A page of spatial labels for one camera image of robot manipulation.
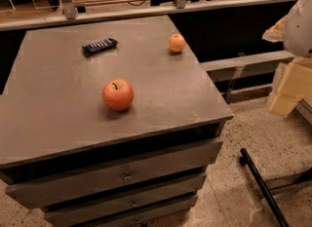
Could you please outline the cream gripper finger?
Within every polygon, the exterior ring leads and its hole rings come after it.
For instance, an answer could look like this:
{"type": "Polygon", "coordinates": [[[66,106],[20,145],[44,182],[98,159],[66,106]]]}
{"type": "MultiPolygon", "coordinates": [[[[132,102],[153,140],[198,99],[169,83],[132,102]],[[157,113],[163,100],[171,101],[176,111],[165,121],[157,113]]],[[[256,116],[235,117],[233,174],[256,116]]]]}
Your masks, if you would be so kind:
{"type": "Polygon", "coordinates": [[[272,43],[282,42],[286,20],[287,17],[279,19],[273,26],[263,33],[262,39],[272,43]]]}
{"type": "Polygon", "coordinates": [[[268,111],[287,117],[297,104],[312,93],[312,58],[295,57],[290,63],[276,68],[268,111]]]}

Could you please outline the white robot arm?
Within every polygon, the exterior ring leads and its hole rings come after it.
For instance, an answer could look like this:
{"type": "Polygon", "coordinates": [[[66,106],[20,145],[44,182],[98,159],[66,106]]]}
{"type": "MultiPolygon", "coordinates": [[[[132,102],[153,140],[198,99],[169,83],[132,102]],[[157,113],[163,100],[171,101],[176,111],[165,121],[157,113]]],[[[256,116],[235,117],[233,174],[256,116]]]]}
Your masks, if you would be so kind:
{"type": "Polygon", "coordinates": [[[298,0],[288,14],[265,31],[262,39],[282,42],[293,60],[276,71],[268,110],[287,117],[312,93],[312,0],[298,0]]]}

